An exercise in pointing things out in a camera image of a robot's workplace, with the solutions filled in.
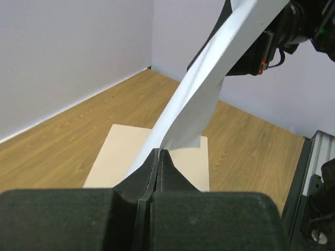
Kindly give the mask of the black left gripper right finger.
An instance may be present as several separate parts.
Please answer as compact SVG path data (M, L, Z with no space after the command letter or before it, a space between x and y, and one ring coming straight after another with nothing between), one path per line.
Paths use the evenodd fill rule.
M160 153L151 250L287 250L276 204L258 192L200 192Z

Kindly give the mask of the beige file folder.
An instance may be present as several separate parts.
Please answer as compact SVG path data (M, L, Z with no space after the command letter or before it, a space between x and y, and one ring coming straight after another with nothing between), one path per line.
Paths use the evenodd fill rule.
M112 188L127 174L151 130L127 125L112 125L88 174L84 188ZM202 192L210 191L208 138L201 137L199 148L170 151L178 171Z

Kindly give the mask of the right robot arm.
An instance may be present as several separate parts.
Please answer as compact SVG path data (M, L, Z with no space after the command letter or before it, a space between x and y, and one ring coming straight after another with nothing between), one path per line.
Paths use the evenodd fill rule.
M293 54L307 40L316 51L334 60L334 1L289 1L228 75L261 75L272 67L276 50L281 56L280 66L286 54Z

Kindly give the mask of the white paper sheet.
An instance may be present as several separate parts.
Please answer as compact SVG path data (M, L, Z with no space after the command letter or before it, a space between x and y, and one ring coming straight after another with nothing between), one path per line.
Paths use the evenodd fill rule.
M135 172L152 149L198 147L226 74L287 1L232 1L232 13L185 74L129 168Z

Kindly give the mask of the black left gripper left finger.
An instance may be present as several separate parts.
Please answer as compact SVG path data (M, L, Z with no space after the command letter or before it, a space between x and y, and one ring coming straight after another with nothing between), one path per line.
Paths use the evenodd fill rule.
M2 193L1 250L148 250L158 163L153 149L113 188Z

